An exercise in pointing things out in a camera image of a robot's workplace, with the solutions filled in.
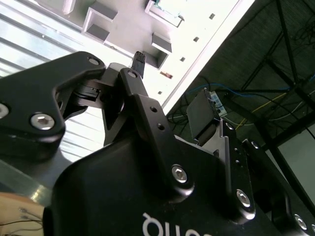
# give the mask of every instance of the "corrugated metal wall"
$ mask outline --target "corrugated metal wall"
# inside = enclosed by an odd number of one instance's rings
[[[77,38],[44,25],[38,17],[35,20],[34,16],[21,14],[6,3],[13,1],[0,1],[0,78],[76,51],[87,51]],[[103,147],[104,137],[101,110],[88,108],[66,122],[60,148],[67,159],[75,161]]]

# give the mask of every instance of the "silver screw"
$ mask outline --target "silver screw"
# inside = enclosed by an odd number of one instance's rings
[[[49,130],[54,127],[55,121],[47,114],[35,114],[31,118],[31,124],[37,129]]]
[[[302,218],[301,218],[298,214],[294,214],[294,218],[295,218],[295,221],[297,222],[297,224],[298,224],[303,230],[307,230],[306,224],[304,223],[304,221],[302,220]]]
[[[174,166],[172,168],[172,174],[174,176],[174,178],[179,182],[179,183],[185,183],[187,182],[187,174],[186,172],[183,170],[183,168],[179,167],[179,166]]]
[[[259,149],[259,146],[254,141],[251,141],[251,144],[253,145],[254,148]]]
[[[4,104],[0,103],[0,119],[9,114],[9,109]]]
[[[247,195],[242,190],[237,189],[236,196],[237,196],[238,200],[240,200],[240,202],[243,204],[243,206],[245,206],[245,207],[251,206],[250,199],[247,197]]]
[[[225,123],[225,124],[226,124],[226,126],[227,126],[230,130],[233,130],[233,129],[234,129],[231,124],[229,124],[229,123]]]
[[[137,78],[137,74],[134,73],[134,72],[131,71],[131,70],[128,71],[128,75],[130,75],[130,76],[133,77],[133,78]]]
[[[94,64],[94,65],[99,65],[99,62],[93,58],[89,58],[89,62]]]

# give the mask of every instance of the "white wall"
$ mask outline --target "white wall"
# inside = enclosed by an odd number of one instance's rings
[[[315,134],[315,125],[309,130]],[[315,140],[305,130],[279,146],[279,150],[315,204]],[[266,153],[274,161],[270,151]]]

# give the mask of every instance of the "wire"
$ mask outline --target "wire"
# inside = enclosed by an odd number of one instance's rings
[[[279,96],[275,97],[274,99],[270,100],[269,102],[266,102],[265,104],[261,105],[260,107],[257,107],[255,110],[252,111],[252,113],[254,113],[254,112],[260,110],[261,108],[263,108],[263,107],[267,106],[268,104],[270,104],[272,101],[277,100],[278,98],[280,98],[280,97],[282,97],[282,96],[284,96],[284,95],[286,95],[286,92],[280,94]],[[241,123],[236,127],[235,130],[237,130],[237,129],[243,124],[243,122],[244,122],[245,120],[246,120],[246,119],[244,118],[244,119],[241,121]]]
[[[14,233],[19,232],[19,231],[38,231],[38,230],[41,230],[42,228],[43,227],[41,227],[39,229],[19,229],[19,230],[15,230],[15,231],[10,232],[6,236],[12,236]]]
[[[19,221],[6,223],[6,224],[0,224],[0,226],[11,225],[11,224],[20,223],[20,222],[41,222],[41,220],[19,220]]]
[[[189,123],[189,121],[186,122],[186,124],[184,125],[184,127],[181,129],[181,131],[179,132],[178,136],[181,136],[181,134],[183,133],[185,127],[187,126],[187,124]]]
[[[315,73],[314,75],[310,78],[310,81],[312,81],[315,78]]]
[[[232,123],[232,124],[234,124],[234,125],[241,125],[241,126],[252,126],[252,125],[254,125],[254,123],[251,123],[251,124],[239,124],[239,123],[235,123],[235,122],[233,122],[233,121],[231,121],[229,118],[227,118],[227,117],[222,117],[222,119],[225,119],[225,120],[227,120],[228,122],[230,122],[230,123]]]
[[[268,97],[266,97],[266,96],[264,96],[264,95],[257,94],[257,93],[251,93],[251,94],[252,94],[252,95],[256,95],[256,96],[263,97],[263,98],[269,100],[270,102],[273,102],[273,103],[277,104],[278,106],[280,106],[281,108],[283,108],[283,109],[285,109],[287,112],[289,112],[294,118],[296,118],[297,121],[299,120],[299,118],[298,118],[295,114],[293,114],[293,113],[292,113],[291,111],[289,111],[286,107],[284,107],[283,105],[281,105],[279,102],[275,102],[274,99],[270,99],[270,98],[268,98]],[[306,127],[305,125],[301,125],[301,126],[305,127],[305,129],[309,132],[309,134],[310,134],[310,135],[312,136],[312,138],[315,140],[314,134],[308,129],[308,127]]]
[[[192,90],[188,91],[188,92],[187,92],[187,94],[192,93],[192,92],[194,92],[194,91],[196,91],[196,90],[199,90],[199,89],[201,89],[201,88],[204,88],[204,87],[205,87],[205,86],[207,86],[207,85],[208,85],[208,84],[198,86],[198,87],[196,87],[196,88],[194,88],[194,89],[192,89]],[[210,83],[210,85],[223,87],[223,88],[225,88],[225,89],[229,90],[230,92],[232,92],[232,93],[234,93],[234,94],[236,94],[236,95],[238,95],[238,96],[241,96],[241,97],[253,97],[252,95],[248,95],[248,94],[241,94],[241,93],[235,92],[234,90],[230,89],[229,87],[227,87],[227,86],[225,86],[225,85],[223,85],[223,84]]]
[[[42,220],[42,218],[41,218],[40,216],[38,216],[38,215],[36,215],[36,214],[34,214],[34,213],[29,212],[27,209],[25,209],[25,208],[23,208],[23,207],[20,207],[20,208],[19,208],[19,211],[22,212],[22,213],[31,215],[31,216],[33,216],[33,217],[35,217],[35,218],[38,218],[38,219]]]
[[[295,111],[302,105],[302,103],[303,103],[303,101],[300,102],[300,103],[293,109],[292,113],[295,112]],[[270,120],[271,120],[271,121],[276,121],[276,120],[280,120],[280,119],[286,118],[286,117],[288,117],[288,116],[290,116],[290,115],[291,115],[291,114],[287,114],[287,115],[285,115],[285,116],[282,116],[282,117],[279,117],[279,118],[275,118],[275,119],[270,119]]]

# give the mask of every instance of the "wooden surface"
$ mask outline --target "wooden surface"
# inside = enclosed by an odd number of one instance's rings
[[[0,224],[6,224],[14,221],[27,220],[22,218],[26,216],[32,220],[40,220],[28,213],[20,212],[19,208],[24,208],[27,212],[39,216],[42,219],[44,207],[34,203],[32,200],[21,197],[19,195],[10,193],[0,193]],[[6,226],[0,226],[0,236],[8,235],[9,233],[20,229],[40,229],[42,228],[36,222],[21,222],[10,224]],[[38,231],[18,231],[13,235],[19,236],[43,236],[43,230]]]

